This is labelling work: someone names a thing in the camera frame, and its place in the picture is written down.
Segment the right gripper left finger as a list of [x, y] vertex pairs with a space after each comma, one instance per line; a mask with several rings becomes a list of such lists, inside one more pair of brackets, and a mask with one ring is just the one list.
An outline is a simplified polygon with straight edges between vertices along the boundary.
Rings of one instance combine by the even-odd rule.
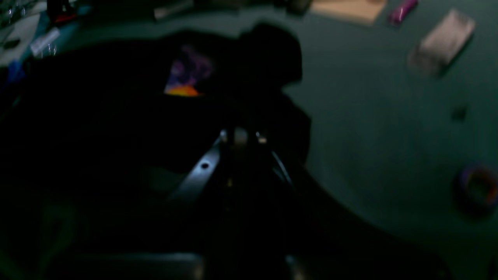
[[201, 280], [205, 259], [193, 249], [188, 226], [202, 213], [204, 193], [228, 141], [226, 130], [165, 197], [118, 227], [106, 230], [58, 264], [60, 280]]

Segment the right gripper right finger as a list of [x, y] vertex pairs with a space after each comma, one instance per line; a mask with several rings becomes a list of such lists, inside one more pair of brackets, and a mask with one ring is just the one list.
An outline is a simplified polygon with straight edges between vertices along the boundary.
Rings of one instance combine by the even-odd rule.
[[446, 280], [441, 257], [363, 220], [278, 142], [255, 133], [294, 280]]

